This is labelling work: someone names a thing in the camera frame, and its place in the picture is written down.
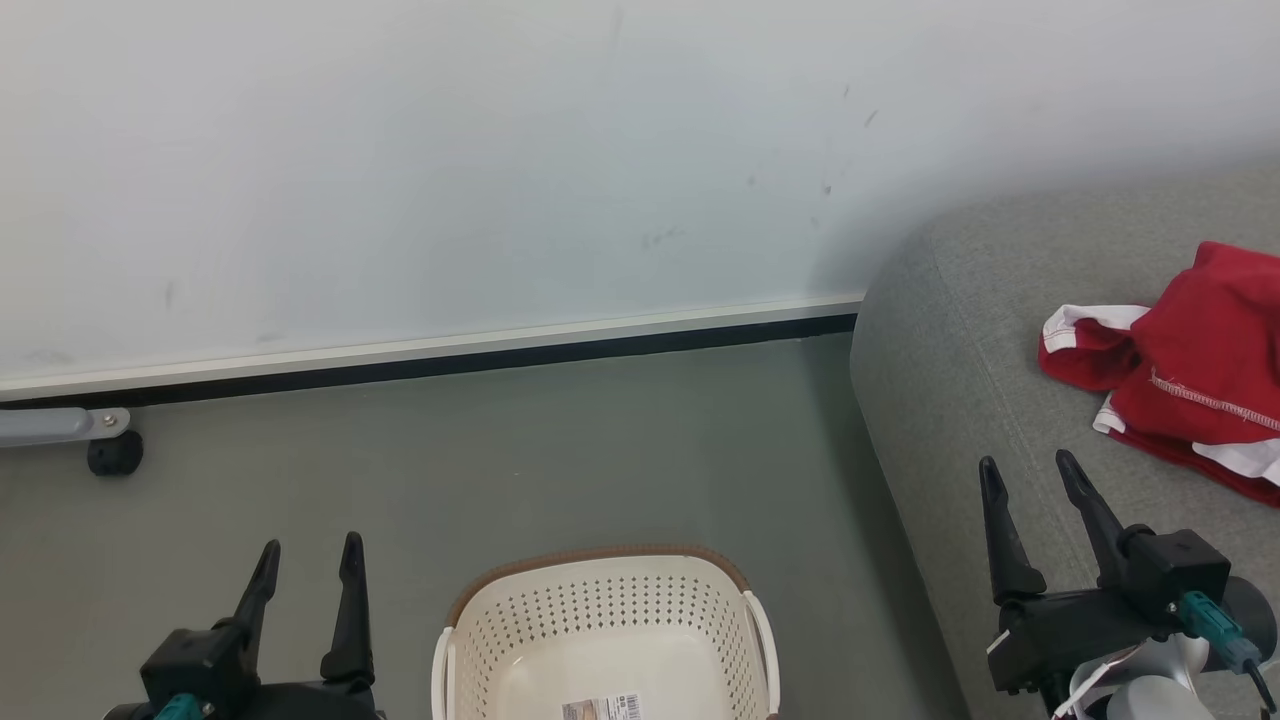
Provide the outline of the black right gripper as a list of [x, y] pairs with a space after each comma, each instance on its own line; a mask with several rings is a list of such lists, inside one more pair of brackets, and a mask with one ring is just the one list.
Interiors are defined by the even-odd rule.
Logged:
[[989, 580], [1001, 632], [987, 650], [998, 693], [1039, 696], [1051, 717], [1181, 716], [1183, 650], [1176, 596], [1160, 585], [1121, 587], [1123, 525], [1075, 456], [1056, 466], [1082, 516], [1106, 589], [1043, 594], [1047, 584], [1021, 544], [1009, 492], [992, 456], [979, 461]]

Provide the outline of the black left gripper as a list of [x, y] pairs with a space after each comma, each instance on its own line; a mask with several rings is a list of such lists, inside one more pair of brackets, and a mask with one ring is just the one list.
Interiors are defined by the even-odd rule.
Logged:
[[[275, 594], [282, 544], [270, 539], [259, 556], [234, 612], [246, 641], [260, 637], [265, 609]], [[338, 577], [340, 601], [320, 676], [328, 685], [372, 687], [375, 667], [364, 538], [346, 534]], [[335, 687], [282, 683], [261, 685], [247, 703], [227, 711], [197, 694], [182, 693], [166, 703], [118, 705], [106, 719], [384, 719], [370, 691], [339, 692]]]

